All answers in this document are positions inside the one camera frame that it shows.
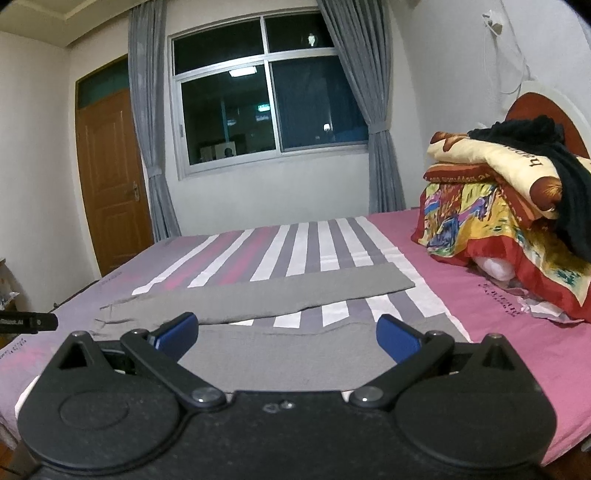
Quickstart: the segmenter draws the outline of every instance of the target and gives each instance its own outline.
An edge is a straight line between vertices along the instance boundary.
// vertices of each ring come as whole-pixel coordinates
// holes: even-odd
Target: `white wall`
[[[67,148],[68,52],[0,33],[0,257],[20,309],[48,311],[91,282]]]
[[[591,120],[591,50],[563,1],[504,0],[515,35],[505,25],[498,50],[482,14],[503,13],[500,0],[389,1],[410,64],[423,144],[438,130],[465,132],[504,119],[515,95],[499,89],[519,84],[517,43],[534,79],[561,91]]]
[[[172,35],[241,15],[315,5],[315,0],[169,0],[166,33]],[[73,176],[76,178],[74,84],[80,77],[126,53],[127,28],[126,18],[117,19],[87,35],[72,48],[69,80],[70,156]],[[407,204],[412,206],[418,203],[423,185],[424,149],[418,136],[418,116],[408,62],[395,21],[393,35],[397,41],[394,44],[392,134]],[[179,181],[174,156],[168,74],[165,78],[166,176],[183,235],[367,214],[368,155],[359,151],[273,159],[219,169]],[[76,194],[80,220],[86,229],[86,245],[89,255],[92,255],[79,185]]]

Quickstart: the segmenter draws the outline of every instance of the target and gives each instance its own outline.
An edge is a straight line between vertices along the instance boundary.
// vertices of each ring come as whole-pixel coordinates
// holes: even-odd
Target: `gray cloth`
[[[464,337],[440,314],[410,323],[425,333]],[[224,392],[348,391],[395,365],[379,347],[374,323],[345,319],[318,333],[240,325],[205,325],[179,364]]]
[[[180,236],[164,176],[164,27],[163,0],[129,12],[129,91],[139,150],[148,172],[152,234],[158,242]]]
[[[345,75],[369,127],[369,212],[404,210],[386,123],[392,70],[390,17],[382,0],[317,0]]]
[[[414,287],[393,263],[344,268],[230,285],[184,288],[143,294],[100,310],[95,336],[118,339],[134,328],[156,330],[164,322],[193,312],[202,325],[274,317]]]

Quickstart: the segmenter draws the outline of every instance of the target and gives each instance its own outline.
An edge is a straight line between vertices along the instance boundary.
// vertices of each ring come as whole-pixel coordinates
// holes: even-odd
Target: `screw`
[[[279,406],[284,410],[293,410],[296,407],[296,404],[289,400],[284,400]]]
[[[223,392],[215,387],[200,387],[193,390],[191,397],[200,404],[217,403],[223,397]]]
[[[372,387],[371,385],[366,385],[365,387],[360,387],[353,392],[355,398],[362,402],[373,402],[378,401],[380,398],[384,396],[384,392],[381,388]]]

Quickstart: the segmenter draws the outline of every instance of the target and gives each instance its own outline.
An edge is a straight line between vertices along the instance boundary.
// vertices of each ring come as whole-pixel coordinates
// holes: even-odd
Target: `red headboard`
[[[564,126],[566,147],[579,157],[589,158],[589,152],[585,148],[583,138],[573,121],[558,105],[544,95],[529,92],[520,96],[510,108],[506,119],[534,119],[540,115],[549,116],[557,124],[562,124]]]

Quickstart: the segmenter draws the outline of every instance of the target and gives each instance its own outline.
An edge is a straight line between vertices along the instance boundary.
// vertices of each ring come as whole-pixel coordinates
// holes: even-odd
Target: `door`
[[[76,111],[76,145],[92,244],[107,275],[154,243],[128,88]]]

